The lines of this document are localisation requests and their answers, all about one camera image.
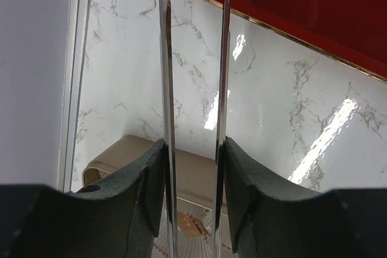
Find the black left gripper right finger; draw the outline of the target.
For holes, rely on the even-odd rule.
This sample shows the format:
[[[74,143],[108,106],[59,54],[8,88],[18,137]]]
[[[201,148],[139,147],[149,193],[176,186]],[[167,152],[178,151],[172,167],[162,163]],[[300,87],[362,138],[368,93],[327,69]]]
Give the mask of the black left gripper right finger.
[[[297,185],[225,140],[232,249],[239,257],[385,257],[386,190]]]

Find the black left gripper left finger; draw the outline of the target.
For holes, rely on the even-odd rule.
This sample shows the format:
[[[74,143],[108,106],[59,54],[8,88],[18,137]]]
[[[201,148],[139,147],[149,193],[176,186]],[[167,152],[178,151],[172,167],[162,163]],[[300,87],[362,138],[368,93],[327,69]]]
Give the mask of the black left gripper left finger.
[[[78,192],[1,186],[2,257],[151,257],[165,188],[166,145]]]

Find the metal tongs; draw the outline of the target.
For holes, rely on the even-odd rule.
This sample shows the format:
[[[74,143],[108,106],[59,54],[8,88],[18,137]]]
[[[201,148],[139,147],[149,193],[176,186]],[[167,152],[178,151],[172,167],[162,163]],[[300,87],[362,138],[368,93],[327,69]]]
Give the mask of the metal tongs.
[[[178,256],[177,230],[177,182],[175,160],[175,114],[172,69],[172,36],[171,36],[171,0],[159,0],[160,17],[160,56],[163,90],[163,126],[164,141],[168,153],[168,178],[166,184],[167,234],[169,257]],[[223,214],[224,166],[226,115],[229,78],[229,44],[230,44],[230,0],[223,2],[221,29],[220,80],[218,91],[218,113],[216,124],[216,183],[212,209],[212,257],[221,256],[221,219]]]

